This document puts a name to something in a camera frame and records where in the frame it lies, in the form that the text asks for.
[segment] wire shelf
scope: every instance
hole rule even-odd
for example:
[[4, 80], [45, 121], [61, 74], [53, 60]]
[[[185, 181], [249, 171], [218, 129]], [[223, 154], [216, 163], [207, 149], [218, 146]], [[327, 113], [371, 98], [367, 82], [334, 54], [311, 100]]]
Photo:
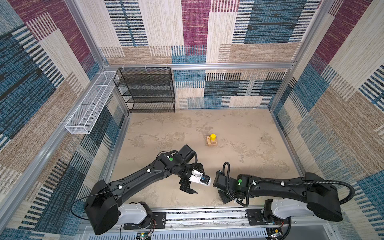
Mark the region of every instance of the wire shelf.
[[119, 77], [114, 71], [100, 74], [65, 128], [71, 134], [89, 134], [99, 118], [105, 103], [114, 88], [114, 81]]
[[131, 113], [175, 112], [170, 68], [119, 68], [114, 83]]

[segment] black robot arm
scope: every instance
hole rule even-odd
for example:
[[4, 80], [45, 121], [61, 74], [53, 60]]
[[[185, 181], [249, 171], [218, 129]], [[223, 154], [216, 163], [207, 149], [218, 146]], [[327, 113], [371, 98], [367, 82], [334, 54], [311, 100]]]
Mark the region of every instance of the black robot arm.
[[[194, 156], [195, 162], [189, 164]], [[203, 165], [197, 163], [197, 154], [188, 145], [180, 151], [161, 153], [149, 165], [127, 177], [108, 184], [104, 180], [97, 182], [85, 203], [85, 212], [95, 234], [102, 234], [117, 223], [121, 215], [118, 207], [131, 196], [172, 174], [181, 178], [180, 190], [190, 194], [197, 193], [189, 188], [191, 181], [210, 184], [210, 177], [205, 175]]]
[[[340, 204], [351, 200], [354, 195], [354, 189], [351, 185], [340, 181], [324, 180], [310, 172], [305, 173], [305, 177], [293, 179], [267, 179], [244, 174], [240, 174], [237, 176], [237, 179], [233, 179], [229, 177], [229, 170], [227, 175], [224, 175], [225, 165], [228, 165], [229, 169], [229, 163], [226, 162], [223, 170], [216, 172], [216, 178], [213, 183], [213, 186], [219, 189], [219, 195], [223, 203], [234, 200], [247, 207], [249, 197], [281, 197], [303, 202], [306, 204], [305, 207], [317, 217], [339, 222], [343, 220]], [[348, 187], [349, 195], [339, 201], [337, 188], [333, 184]], [[271, 208], [273, 210], [272, 201], [267, 200], [264, 211], [265, 218], [268, 218], [267, 210], [271, 210]]]

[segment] purple fabric panel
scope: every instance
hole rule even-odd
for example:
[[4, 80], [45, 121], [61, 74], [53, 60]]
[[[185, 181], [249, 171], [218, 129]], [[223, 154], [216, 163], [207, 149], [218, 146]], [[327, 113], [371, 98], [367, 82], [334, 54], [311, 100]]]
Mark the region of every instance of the purple fabric panel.
[[184, 45], [207, 45], [211, 0], [181, 0]]
[[315, 51], [323, 62], [316, 70], [321, 73], [335, 56], [372, 0], [344, 0], [331, 26]]
[[48, 12], [46, 4], [42, 0], [8, 0], [8, 2], [23, 22], [28, 22]]

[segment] black mesh shelf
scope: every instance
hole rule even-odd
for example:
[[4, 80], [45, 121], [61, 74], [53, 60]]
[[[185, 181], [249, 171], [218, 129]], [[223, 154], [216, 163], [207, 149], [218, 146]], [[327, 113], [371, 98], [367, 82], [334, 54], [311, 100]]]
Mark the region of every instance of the black mesh shelf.
[[131, 98], [127, 103], [156, 103], [156, 102], [173, 102], [172, 97], [135, 97]]
[[115, 84], [131, 113], [175, 112], [170, 68], [120, 68], [118, 76]]

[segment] patterned fabric wall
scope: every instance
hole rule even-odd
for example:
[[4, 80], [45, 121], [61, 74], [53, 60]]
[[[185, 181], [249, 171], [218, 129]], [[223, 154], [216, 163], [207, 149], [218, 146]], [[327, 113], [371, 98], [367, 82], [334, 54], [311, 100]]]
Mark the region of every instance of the patterned fabric wall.
[[384, 239], [383, 63], [384, 1], [336, 0], [274, 110], [303, 171], [355, 187], [348, 240]]
[[287, 69], [173, 70], [177, 109], [266, 108]]
[[291, 61], [321, 0], [78, 0], [109, 64]]
[[[66, 135], [0, 240], [74, 239], [81, 220], [70, 207], [103, 178], [125, 117], [117, 97], [109, 97], [90, 134]], [[77, 215], [84, 212], [84, 204], [73, 206]]]
[[0, 202], [98, 71], [63, 0], [0, 0]]

